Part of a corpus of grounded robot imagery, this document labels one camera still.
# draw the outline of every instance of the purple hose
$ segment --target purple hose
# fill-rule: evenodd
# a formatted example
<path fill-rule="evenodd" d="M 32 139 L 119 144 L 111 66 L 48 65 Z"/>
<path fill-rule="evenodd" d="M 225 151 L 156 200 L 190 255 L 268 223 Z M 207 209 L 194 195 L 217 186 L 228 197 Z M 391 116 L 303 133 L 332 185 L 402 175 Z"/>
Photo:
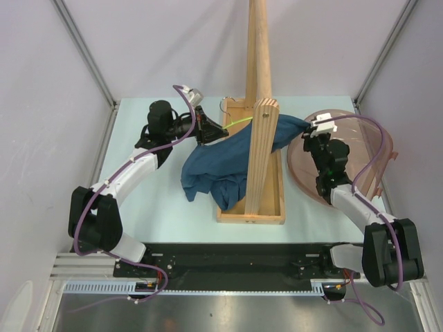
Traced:
<path fill-rule="evenodd" d="M 352 193 L 354 194 L 355 197 L 357 197 L 357 199 L 360 202 L 362 202 L 371 211 L 373 211 L 385 223 L 386 227 L 388 227 L 388 229 L 389 229 L 389 233 L 390 233 L 390 236 L 392 238 L 392 242 L 394 243 L 394 247 L 395 247 L 395 255 L 397 256 L 397 262 L 399 264 L 399 281 L 398 281 L 398 284 L 396 287 L 393 287 L 391 285 L 389 285 L 388 287 L 394 291 L 399 291 L 401 289 L 401 287 L 403 286 L 403 261 L 401 259 L 401 251 L 400 251 L 400 245 L 399 245 L 399 240 L 397 239 L 397 235 L 395 234 L 394 228 L 390 224 L 389 220 L 384 215 L 382 215 L 382 213 L 380 213 L 380 211 L 375 206 L 373 206 L 373 204 L 371 204 L 371 202 L 366 201 L 358 192 L 356 192 L 356 188 L 355 188 L 358 179 L 363 175 L 364 172 L 366 172 L 369 169 L 369 167 L 372 166 L 372 164 L 375 163 L 375 161 L 378 159 L 378 157 L 380 157 L 381 150 L 382 150 L 382 148 L 385 144 L 385 141 L 386 141 L 386 137 L 385 137 L 386 135 L 385 135 L 383 127 L 376 120 L 368 118 L 367 116 L 360 116 L 357 114 L 350 114 L 348 116 L 337 116 L 335 118 L 318 121 L 317 123 L 320 124 L 320 123 L 326 123 L 329 121 L 342 120 L 342 119 L 348 119 L 348 118 L 358 118 L 358 119 L 369 121 L 369 122 L 373 123 L 379 129 L 379 131 L 381 133 L 380 148 L 379 148 L 378 152 L 375 154 L 375 156 L 372 157 L 370 162 L 355 176 L 355 179 L 352 181 Z"/>
<path fill-rule="evenodd" d="M 357 292 L 357 289 L 355 288 L 355 283 L 354 283 L 354 271 L 351 272 L 351 285 L 352 285 L 352 290 L 354 291 L 355 294 L 355 299 L 344 299 L 343 301 L 330 301 L 328 300 L 326 297 L 324 297 L 324 299 L 327 300 L 327 303 L 332 303 L 332 304 L 339 304 L 339 303 L 355 303 L 355 304 L 360 304 L 361 308 L 365 311 L 365 314 L 378 326 L 384 326 L 385 324 L 385 318 L 383 317 L 383 315 L 380 313 L 380 311 L 378 311 L 376 308 L 374 308 L 373 306 L 371 306 L 369 303 L 364 302 L 361 298 L 359 293 Z M 369 312 L 369 309 L 371 309 L 372 311 L 374 311 L 376 313 L 376 315 L 378 315 L 380 317 L 380 322 L 374 317 L 372 316 L 372 314 Z"/>
<path fill-rule="evenodd" d="M 186 105 L 189 108 L 189 112 L 190 112 L 191 118 L 192 118 L 191 127 L 185 133 L 185 135 L 183 135 L 183 137 L 181 137 L 180 139 L 176 140 L 175 142 L 172 142 L 172 143 L 169 143 L 169 144 L 166 144 L 166 145 L 162 145 L 160 147 L 155 147 L 155 148 L 152 148 L 150 150 L 147 150 L 147 151 L 137 155 L 136 157 L 134 157 L 134 161 L 136 161 L 136 160 L 138 160 L 138 159 L 140 159 L 140 158 L 142 158 L 142 157 L 144 157 L 144 156 L 146 156 L 148 154 L 151 154 L 152 152 L 155 152 L 155 151 L 158 151 L 158 150 L 162 150 L 162 149 L 166 149 L 168 147 L 173 147 L 174 145 L 179 144 L 180 142 L 182 142 L 185 138 L 187 138 L 192 133 L 192 130 L 194 130 L 194 127 L 195 127 L 195 113 L 194 113 L 194 109 L 192 108 L 192 105 L 189 103 L 189 101 L 186 98 L 186 96 L 181 91 L 183 89 L 183 87 L 179 86 L 179 85 L 173 85 L 172 87 L 183 98 L 183 100 L 185 101 Z M 117 176 L 119 176 L 132 163 L 133 162 L 131 160 L 128 160 L 123 166 L 121 166 L 117 170 L 117 172 L 115 172 L 108 179 L 108 183 L 111 183 L 112 181 L 114 181 L 117 178 Z M 80 230 L 82 228 L 82 224 L 84 223 L 84 219 L 86 218 L 86 215 L 88 214 L 89 210 L 91 209 L 91 206 L 92 206 L 93 202 L 97 199 L 98 195 L 100 195 L 100 193 L 106 188 L 106 186 L 107 185 L 105 185 L 105 184 L 102 185 L 100 188 L 98 188 L 97 192 L 95 192 L 93 194 L 93 196 L 91 197 L 89 202 L 84 207 L 83 212 L 82 212 L 82 214 L 80 216 L 80 219 L 79 219 L 79 221 L 77 223 L 77 226 L 75 228 L 75 232 L 74 232 L 74 251 L 79 256 L 85 256 L 85 255 L 91 254 L 93 252 L 96 252 L 96 250 L 92 250 L 92 251 L 88 251 L 88 252 L 81 252 L 80 248 L 79 248 L 79 245 L 78 245 L 78 237 L 80 235 Z M 111 256 L 111 257 L 117 258 L 117 259 L 120 258 L 120 257 L 117 257 L 117 256 L 111 254 L 110 252 L 106 252 L 106 254 Z M 138 302 L 146 302 L 147 300 L 152 299 L 153 296 L 159 294 L 168 285 L 168 274 L 163 269 L 161 269 L 161 268 L 159 268 L 157 266 L 153 266 L 153 265 L 142 264 L 142 263 L 135 263 L 133 261 L 129 261 L 129 260 L 123 259 L 123 258 L 121 258 L 120 260 L 125 262 L 125 263 L 127 263 L 127 264 L 131 264 L 131 265 L 138 266 L 138 267 L 141 267 L 141 268 L 150 268 L 152 270 L 157 270 L 165 277 L 165 281 L 163 282 L 162 287 L 160 287 L 158 290 L 153 292 L 150 296 L 146 297 L 145 299 L 140 299 Z M 80 310 L 83 310 L 83 309 L 86 309 L 86 308 L 91 308 L 92 306 L 95 306 L 97 304 L 101 304 L 101 303 L 104 303 L 104 302 L 108 302 L 108 301 L 111 301 L 111 300 L 114 300 L 114 299 L 121 299 L 121 298 L 125 298 L 125 297 L 111 297 L 109 299 L 104 299 L 102 301 L 99 301 L 99 302 L 96 302 L 96 303 L 93 303 L 93 304 L 89 304 L 88 306 L 85 306 L 85 307 L 82 307 L 82 308 L 79 308 L 79 309 L 75 309 L 74 311 L 71 311 L 71 312 L 77 312 L 77 311 L 80 311 Z"/>

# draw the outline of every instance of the purple cable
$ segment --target purple cable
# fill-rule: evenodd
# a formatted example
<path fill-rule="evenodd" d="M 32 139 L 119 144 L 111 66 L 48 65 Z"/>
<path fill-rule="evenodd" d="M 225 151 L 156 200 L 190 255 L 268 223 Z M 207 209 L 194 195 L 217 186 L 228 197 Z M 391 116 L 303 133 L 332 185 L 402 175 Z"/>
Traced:
<path fill-rule="evenodd" d="M 368 118 L 367 116 L 360 116 L 360 115 L 357 115 L 357 114 L 350 114 L 348 116 L 337 116 L 335 118 L 318 121 L 317 123 L 321 124 L 321 123 L 326 123 L 326 122 L 335 121 L 335 120 L 348 119 L 348 118 L 358 118 L 358 119 L 369 121 L 369 122 L 373 123 L 379 129 L 379 131 L 381 133 L 380 148 L 379 148 L 378 152 L 375 154 L 375 156 L 372 157 L 370 162 L 355 176 L 355 179 L 352 181 L 352 193 L 354 194 L 355 197 L 357 197 L 357 199 L 360 202 L 362 202 L 371 211 L 373 211 L 385 223 L 386 227 L 388 227 L 390 236 L 392 238 L 392 242 L 394 243 L 395 255 L 397 256 L 397 263 L 399 264 L 399 281 L 398 281 L 398 284 L 397 284 L 396 287 L 393 287 L 391 285 L 388 285 L 388 287 L 390 289 L 394 290 L 394 291 L 399 291 L 401 289 L 401 287 L 403 286 L 403 261 L 401 259 L 401 251 L 400 251 L 399 240 L 397 239 L 397 235 L 395 234 L 395 230 L 392 227 L 392 225 L 390 224 L 389 220 L 384 215 L 382 215 L 382 213 L 380 213 L 380 211 L 375 206 L 373 206 L 373 204 L 371 204 L 371 202 L 368 202 L 367 200 L 365 200 L 364 197 L 361 196 L 359 194 L 359 192 L 357 192 L 357 190 L 356 190 L 356 183 L 357 183 L 358 179 L 363 175 L 364 172 L 366 172 L 369 169 L 369 167 L 372 166 L 372 164 L 375 163 L 375 161 L 381 155 L 381 150 L 382 150 L 382 148 L 383 148 L 383 146 L 385 144 L 385 141 L 386 141 L 384 129 L 376 120 Z"/>
<path fill-rule="evenodd" d="M 385 318 L 383 317 L 383 315 L 380 313 L 380 311 L 378 311 L 376 308 L 374 308 L 373 306 L 371 306 L 369 303 L 364 302 L 361 298 L 359 293 L 357 292 L 357 289 L 355 288 L 355 283 L 354 283 L 354 271 L 351 272 L 351 285 L 352 285 L 352 290 L 354 291 L 355 294 L 355 299 L 343 299 L 341 301 L 331 301 L 329 300 L 326 296 L 324 296 L 323 298 L 327 300 L 327 303 L 332 303 L 332 304 L 339 304 L 339 303 L 355 303 L 355 304 L 360 304 L 361 308 L 363 309 L 363 311 L 365 311 L 365 314 L 378 326 L 384 326 L 385 324 Z M 369 309 L 371 309 L 372 311 L 374 311 L 379 317 L 381 322 L 379 322 L 374 316 L 371 315 L 371 313 L 369 312 Z"/>
<path fill-rule="evenodd" d="M 194 127 L 195 127 L 195 113 L 194 113 L 194 109 L 192 108 L 192 105 L 189 103 L 188 99 L 186 98 L 186 96 L 185 96 L 184 93 L 182 92 L 183 87 L 182 87 L 182 86 L 179 86 L 179 85 L 173 85 L 172 87 L 173 87 L 173 88 L 175 89 L 175 91 L 177 91 L 177 93 L 183 98 L 183 100 L 185 101 L 186 105 L 187 105 L 188 108 L 189 108 L 189 112 L 190 112 L 190 114 L 191 114 L 191 118 L 192 118 L 191 127 L 190 127 L 189 130 L 185 133 L 185 135 L 183 135 L 183 137 L 181 137 L 180 139 L 176 140 L 175 142 L 171 142 L 171 143 L 169 143 L 169 144 L 162 145 L 162 146 L 160 146 L 160 147 L 155 147 L 155 148 L 152 148 L 152 149 L 150 149 L 150 150 L 147 150 L 147 151 L 145 151 L 145 152 L 143 152 L 143 153 L 141 153 L 141 154 L 135 156 L 135 157 L 134 157 L 134 161 L 136 161 L 136 160 L 138 160 L 138 159 L 140 159 L 140 158 L 142 158 L 142 157 L 144 157 L 144 156 L 146 156 L 146 155 L 148 155 L 148 154 L 151 154 L 152 152 L 155 152 L 155 151 L 158 151 L 158 150 L 162 150 L 162 149 L 166 149 L 166 148 L 168 148 L 168 147 L 173 147 L 174 145 L 179 144 L 180 142 L 182 142 L 185 138 L 187 138 L 187 137 L 192 133 L 192 130 L 194 130 Z M 119 175 L 120 175 L 120 174 L 121 174 L 121 173 L 122 173 L 122 172 L 123 172 L 128 166 L 130 166 L 132 163 L 133 163 L 133 161 L 128 160 L 123 166 L 121 166 L 121 167 L 117 170 L 117 172 L 115 172 L 115 173 L 114 173 L 114 174 L 108 179 L 108 183 L 111 183 L 112 181 L 114 181 L 114 180 L 117 178 L 117 176 L 119 176 Z M 88 254 L 91 254 L 91 253 L 93 253 L 93 252 L 96 252 L 96 250 L 91 250 L 91 251 L 87 251 L 87 252 L 81 252 L 81 251 L 80 251 L 80 248 L 79 248 L 79 245 L 78 245 L 78 237 L 79 237 L 79 235 L 80 235 L 80 230 L 81 230 L 82 225 L 83 225 L 83 223 L 84 223 L 84 219 L 86 218 L 86 215 L 88 214 L 89 210 L 91 209 L 91 206 L 92 206 L 93 202 L 97 199 L 98 195 L 100 195 L 100 193 L 101 193 L 103 190 L 105 190 L 106 186 L 107 186 L 107 185 L 105 185 L 105 184 L 102 185 L 100 188 L 98 188 L 97 192 L 95 192 L 95 193 L 93 194 L 93 196 L 91 197 L 91 199 L 89 200 L 89 202 L 88 202 L 88 203 L 86 204 L 86 206 L 84 207 L 83 212 L 82 212 L 82 214 L 81 214 L 81 216 L 80 216 L 80 219 L 79 219 L 79 221 L 78 221 L 78 223 L 77 223 L 77 226 L 76 226 L 76 228 L 75 228 L 75 232 L 74 232 L 74 251 L 75 251 L 75 253 L 76 253 L 77 255 L 79 255 L 79 256 L 86 256 L 86 255 L 88 255 Z M 166 286 L 168 285 L 168 274 L 167 274 L 163 269 L 161 269 L 161 268 L 159 268 L 159 267 L 157 267 L 157 266 L 153 266 L 153 265 L 142 264 L 142 263 L 135 263 L 135 262 L 133 262 L 133 261 L 129 261 L 129 260 L 127 260 L 127 259 L 117 257 L 117 256 L 111 254 L 110 252 L 106 252 L 106 254 L 109 255 L 109 256 L 111 256 L 111 257 L 114 257 L 114 258 L 120 259 L 121 261 L 123 261 L 123 262 L 125 262 L 125 263 L 127 263 L 127 264 L 131 264 L 131 265 L 133 265 L 133 266 L 138 266 L 138 267 L 141 267 L 141 268 L 150 268 L 150 269 L 152 269 L 152 270 L 157 270 L 157 271 L 159 271 L 159 272 L 165 277 L 165 281 L 163 282 L 162 287 L 160 287 L 158 290 L 156 290 L 155 292 L 153 292 L 151 295 L 149 295 L 149 296 L 146 297 L 145 299 L 140 299 L 138 302 L 146 302 L 147 300 L 153 298 L 153 296 L 159 294 L 159 293 L 160 293 L 162 290 L 164 290 L 164 289 L 166 288 Z M 79 309 L 75 309 L 74 311 L 71 311 L 71 312 L 77 312 L 77 311 L 80 311 L 80 310 L 83 310 L 83 309 L 86 309 L 86 308 L 91 308 L 92 306 L 95 306 L 95 305 L 97 305 L 97 304 L 101 304 L 101 303 L 104 303 L 104 302 L 108 302 L 108 301 L 111 301 L 111 300 L 114 300 L 114 299 L 121 299 L 121 298 L 125 298 L 125 297 L 120 297 L 120 296 L 119 296 L 119 297 L 111 297 L 111 298 L 104 299 L 104 300 L 101 300 L 101 301 L 96 302 L 96 303 L 93 303 L 93 304 L 89 304 L 89 305 L 87 305 L 87 306 L 85 306 L 85 307 L 82 307 L 82 308 L 79 308 Z"/>

